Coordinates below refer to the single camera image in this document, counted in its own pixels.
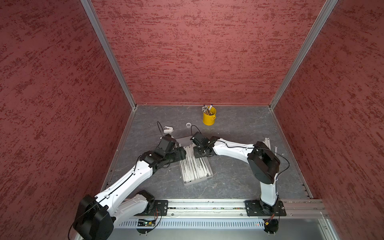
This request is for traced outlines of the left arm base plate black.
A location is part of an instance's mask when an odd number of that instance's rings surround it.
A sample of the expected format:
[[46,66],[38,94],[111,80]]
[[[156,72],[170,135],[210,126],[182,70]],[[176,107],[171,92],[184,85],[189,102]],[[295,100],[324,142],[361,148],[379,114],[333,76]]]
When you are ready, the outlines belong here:
[[151,200],[148,202],[145,210],[138,214],[138,216],[155,216],[156,214],[166,216],[168,213],[168,205],[168,200]]

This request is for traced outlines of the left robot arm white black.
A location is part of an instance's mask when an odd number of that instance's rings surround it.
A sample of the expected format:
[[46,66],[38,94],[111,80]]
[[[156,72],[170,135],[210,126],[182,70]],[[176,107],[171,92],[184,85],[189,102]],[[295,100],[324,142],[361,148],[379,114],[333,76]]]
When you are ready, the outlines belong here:
[[70,228],[84,240],[106,240],[121,218],[145,214],[153,216],[157,226],[163,209],[157,206],[153,195],[140,191],[130,200],[127,197],[158,170],[185,160],[186,155],[171,135],[163,136],[155,150],[139,155],[135,165],[113,185],[94,197],[86,195]]

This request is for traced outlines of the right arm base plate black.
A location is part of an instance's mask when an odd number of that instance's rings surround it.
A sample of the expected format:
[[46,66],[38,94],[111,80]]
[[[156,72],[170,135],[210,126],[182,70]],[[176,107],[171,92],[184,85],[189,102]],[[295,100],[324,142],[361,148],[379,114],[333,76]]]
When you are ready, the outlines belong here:
[[244,201],[248,217],[286,217],[285,206],[281,200],[277,200],[270,206],[261,200]]

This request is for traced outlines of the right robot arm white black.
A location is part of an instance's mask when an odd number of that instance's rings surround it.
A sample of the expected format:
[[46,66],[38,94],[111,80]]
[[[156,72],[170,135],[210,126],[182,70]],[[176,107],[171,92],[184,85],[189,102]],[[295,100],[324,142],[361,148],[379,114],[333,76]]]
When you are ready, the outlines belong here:
[[219,137],[210,139],[200,132],[191,137],[196,157],[226,156],[249,164],[253,175],[260,182],[263,205],[274,206],[278,200],[276,181],[280,170],[279,158],[264,142],[241,144]]

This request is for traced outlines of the translucent plastic storage box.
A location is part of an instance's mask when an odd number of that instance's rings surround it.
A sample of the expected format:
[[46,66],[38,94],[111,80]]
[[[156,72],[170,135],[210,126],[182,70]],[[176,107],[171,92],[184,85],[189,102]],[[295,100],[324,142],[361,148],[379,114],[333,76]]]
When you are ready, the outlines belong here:
[[201,183],[213,177],[213,171],[207,157],[196,157],[191,136],[179,138],[177,142],[186,151],[186,158],[179,162],[184,186]]

